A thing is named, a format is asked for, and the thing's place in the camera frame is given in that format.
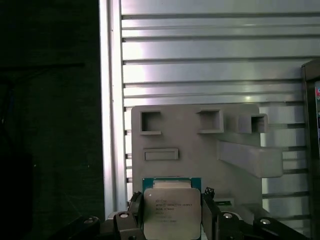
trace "screw head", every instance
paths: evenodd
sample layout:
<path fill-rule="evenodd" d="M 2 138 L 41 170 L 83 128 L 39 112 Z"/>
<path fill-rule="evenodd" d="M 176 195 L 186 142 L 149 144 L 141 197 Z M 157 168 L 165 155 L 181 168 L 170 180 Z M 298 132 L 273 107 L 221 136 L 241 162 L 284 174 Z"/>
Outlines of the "screw head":
<path fill-rule="evenodd" d="M 225 214 L 223 214 L 223 216 L 226 218 L 226 219 L 230 219 L 232 218 L 232 214 L 226 212 Z"/>
<path fill-rule="evenodd" d="M 84 221 L 85 224 L 92 224 L 93 222 L 94 221 L 91 217 Z"/>
<path fill-rule="evenodd" d="M 262 224 L 270 224 L 270 223 L 271 223 L 268 219 L 264 219 L 264 218 L 261 219 L 260 222 L 261 222 Z"/>
<path fill-rule="evenodd" d="M 129 215 L 126 214 L 126 213 L 123 213 L 123 214 L 120 215 L 120 217 L 121 217 L 121 218 L 124 218 L 124 219 L 127 218 L 128 216 L 129 216 Z"/>

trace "black surface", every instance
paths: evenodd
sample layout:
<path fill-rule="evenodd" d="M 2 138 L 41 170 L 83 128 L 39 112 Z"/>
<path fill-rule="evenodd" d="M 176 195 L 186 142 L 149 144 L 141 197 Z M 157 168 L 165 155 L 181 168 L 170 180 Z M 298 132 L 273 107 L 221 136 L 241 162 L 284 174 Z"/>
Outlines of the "black surface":
<path fill-rule="evenodd" d="M 33 157 L 33 229 L 25 239 L 45 239 L 80 215 L 103 221 L 99 1 L 0 0 L 0 29 L 1 68 L 20 66 L 8 78 L 31 74 L 25 66 L 84 63 L 20 78 L 15 89 L 6 129 Z M 16 176 L 18 168 L 2 171 Z M 12 190 L 19 212 L 27 189 Z"/>
<path fill-rule="evenodd" d="M 91 240 L 100 233 L 97 217 L 81 216 L 54 233 L 48 240 Z"/>
<path fill-rule="evenodd" d="M 304 88 L 304 115 L 306 122 L 306 155 L 308 163 L 308 185 L 310 189 L 311 236 L 320 238 L 320 154 L 318 137 L 318 113 L 315 82 L 320 81 L 320 60 L 302 66 Z"/>
<path fill-rule="evenodd" d="M 120 212 L 113 217 L 114 231 L 119 240 L 146 240 L 143 230 L 138 226 L 134 215 L 129 212 Z"/>
<path fill-rule="evenodd" d="M 138 226 L 143 225 L 144 197 L 141 192 L 135 192 L 130 200 L 128 212 L 132 213 Z"/>
<path fill-rule="evenodd" d="M 264 224 L 261 220 L 268 220 L 269 224 Z M 309 240 L 308 237 L 271 217 L 255 219 L 253 229 L 256 234 L 266 240 Z"/>
<path fill-rule="evenodd" d="M 0 159 L 2 212 L 7 213 L 3 218 L 2 232 L 10 234 L 13 239 L 20 239 L 32 230 L 33 225 L 32 156 L 19 153 L 0 155 Z M 22 223 L 15 229 L 17 221 Z"/>

